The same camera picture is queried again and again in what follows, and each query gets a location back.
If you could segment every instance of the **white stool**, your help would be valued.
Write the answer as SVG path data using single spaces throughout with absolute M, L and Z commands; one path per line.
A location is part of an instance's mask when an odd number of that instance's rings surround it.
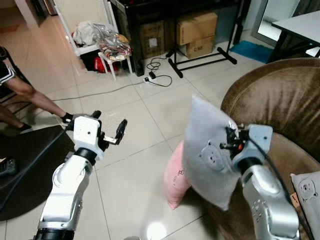
M 111 70 L 111 73 L 112 73 L 112 76 L 113 76 L 113 80 L 117 80 L 117 77 L 116 77 L 116 74 L 115 74 L 115 70 L 114 70 L 114 66 L 112 65 L 112 61 L 110 61 L 109 59 L 106 58 L 106 56 L 102 53 L 102 52 L 99 52 L 98 53 L 100 59 L 101 59 L 101 62 L 103 64 L 103 67 L 104 67 L 104 70 L 105 70 L 105 73 L 107 74 L 108 73 L 108 70 L 107 70 L 107 66 L 106 66 L 106 63 L 105 63 L 105 60 L 106 62 L 109 64 L 109 67 L 110 67 L 110 70 Z M 131 62 L 130 62 L 130 57 L 128 57 L 126 59 L 127 63 L 128 63 L 128 67 L 129 67 L 129 71 L 130 71 L 130 74 L 132 74 L 132 67 L 131 67 Z

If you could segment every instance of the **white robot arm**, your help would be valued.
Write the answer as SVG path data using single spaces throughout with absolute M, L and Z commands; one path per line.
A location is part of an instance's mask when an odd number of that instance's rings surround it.
M 52 191 L 45 203 L 34 240 L 72 240 L 82 209 L 83 194 L 96 161 L 104 158 L 109 144 L 118 145 L 125 134 L 127 120 L 116 130 L 116 137 L 106 137 L 97 119 L 79 116 L 70 124 L 75 153 L 61 164 L 52 176 Z
M 257 240 L 299 240 L 299 218 L 288 202 L 280 182 L 264 165 L 273 129 L 251 124 L 236 130 L 227 128 L 227 143 L 233 168 L 241 172 L 243 195 L 250 206 Z

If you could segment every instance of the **pink pillow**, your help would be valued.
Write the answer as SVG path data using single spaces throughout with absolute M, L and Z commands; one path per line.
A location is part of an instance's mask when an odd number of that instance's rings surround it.
M 172 210 L 178 207 L 186 191 L 191 187 L 190 180 L 182 167 L 183 152 L 184 141 L 181 141 L 173 152 L 164 173 L 165 196 Z

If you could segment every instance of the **blue mat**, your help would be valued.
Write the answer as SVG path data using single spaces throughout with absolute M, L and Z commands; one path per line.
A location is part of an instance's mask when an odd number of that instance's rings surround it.
M 273 49 L 249 41 L 241 41 L 238 45 L 233 46 L 230 51 L 266 64 Z

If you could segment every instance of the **white table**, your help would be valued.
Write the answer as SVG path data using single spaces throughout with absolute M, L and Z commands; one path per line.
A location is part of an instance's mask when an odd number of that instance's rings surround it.
M 276 21 L 272 23 L 272 26 L 281 29 L 281 35 L 277 44 L 274 48 L 274 51 L 270 57 L 269 62 L 278 60 L 279 50 L 281 49 L 282 44 L 284 43 L 285 38 L 288 34 L 298 37 L 308 43 L 311 43 L 310 49 L 314 47 L 320 47 L 320 11 L 315 11 L 299 16 L 295 16 L 289 19 Z M 299 48 L 297 48 L 293 53 L 298 53 Z M 316 58 L 320 56 L 320 50 L 315 55 Z

